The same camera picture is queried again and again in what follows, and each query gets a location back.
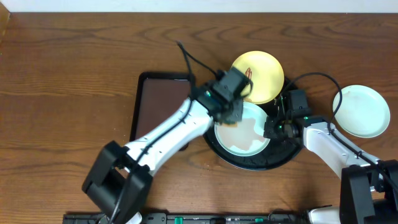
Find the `light green plate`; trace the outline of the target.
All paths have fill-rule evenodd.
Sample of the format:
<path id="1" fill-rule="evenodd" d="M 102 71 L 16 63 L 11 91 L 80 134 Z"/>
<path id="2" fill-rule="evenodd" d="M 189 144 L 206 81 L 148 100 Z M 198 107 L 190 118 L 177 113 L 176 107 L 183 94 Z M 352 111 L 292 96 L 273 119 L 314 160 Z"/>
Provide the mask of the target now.
<path id="1" fill-rule="evenodd" d="M 389 126 L 391 113 L 386 100 L 375 90 L 363 85 L 350 85 L 336 94 L 332 107 L 335 119 L 347 133 L 359 138 L 373 138 Z"/>
<path id="2" fill-rule="evenodd" d="M 258 105 L 244 102 L 243 119 L 238 122 L 238 127 L 228 128 L 223 124 L 215 124 L 216 139 L 223 149 L 235 156 L 258 154 L 270 142 L 270 139 L 263 137 L 267 117 L 267 113 Z"/>

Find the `yellow plate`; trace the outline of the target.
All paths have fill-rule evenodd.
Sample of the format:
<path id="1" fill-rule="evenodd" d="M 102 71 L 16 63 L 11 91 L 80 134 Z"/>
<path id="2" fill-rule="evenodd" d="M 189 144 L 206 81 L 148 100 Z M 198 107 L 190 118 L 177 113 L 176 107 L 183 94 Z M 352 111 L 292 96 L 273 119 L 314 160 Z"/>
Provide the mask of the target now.
<path id="1" fill-rule="evenodd" d="M 279 61 L 267 52 L 250 51 L 240 55 L 232 64 L 252 82 L 242 92 L 244 101 L 261 105 L 272 101 L 284 85 L 284 71 Z"/>

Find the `green orange sponge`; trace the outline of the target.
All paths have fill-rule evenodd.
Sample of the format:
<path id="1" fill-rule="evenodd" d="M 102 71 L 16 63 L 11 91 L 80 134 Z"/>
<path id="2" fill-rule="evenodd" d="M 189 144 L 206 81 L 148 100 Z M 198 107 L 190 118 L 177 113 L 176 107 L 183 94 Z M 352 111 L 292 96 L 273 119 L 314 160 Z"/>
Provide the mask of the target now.
<path id="1" fill-rule="evenodd" d="M 235 128 L 235 127 L 238 127 L 238 123 L 231 123 L 231 124 L 223 124 L 223 126 L 226 126 L 226 127 L 228 127 L 228 128 Z"/>

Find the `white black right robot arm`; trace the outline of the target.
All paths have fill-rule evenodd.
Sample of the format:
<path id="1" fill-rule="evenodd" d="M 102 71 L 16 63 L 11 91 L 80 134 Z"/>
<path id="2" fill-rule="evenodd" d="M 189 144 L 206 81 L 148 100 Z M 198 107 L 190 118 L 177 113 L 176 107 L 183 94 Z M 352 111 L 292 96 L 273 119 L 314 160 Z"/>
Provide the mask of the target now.
<path id="1" fill-rule="evenodd" d="M 303 90 L 275 99 L 264 137 L 287 140 L 315 153 L 340 178 L 340 204 L 314 208 L 309 223 L 397 223 L 397 161 L 382 161 L 360 149 L 322 116 L 312 115 Z"/>

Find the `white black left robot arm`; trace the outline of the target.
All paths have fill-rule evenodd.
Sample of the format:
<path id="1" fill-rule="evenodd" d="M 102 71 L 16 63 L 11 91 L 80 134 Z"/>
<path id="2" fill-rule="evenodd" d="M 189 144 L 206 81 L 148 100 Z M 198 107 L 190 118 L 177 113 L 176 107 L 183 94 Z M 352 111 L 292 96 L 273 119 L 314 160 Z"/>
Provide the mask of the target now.
<path id="1" fill-rule="evenodd" d="M 111 141 L 100 150 L 82 191 L 105 214 L 109 223 L 140 222 L 139 210 L 156 172 L 191 140 L 218 123 L 241 121 L 243 99 L 253 82 L 237 68 L 222 71 L 217 80 L 196 87 L 181 107 L 155 129 L 124 146 Z"/>

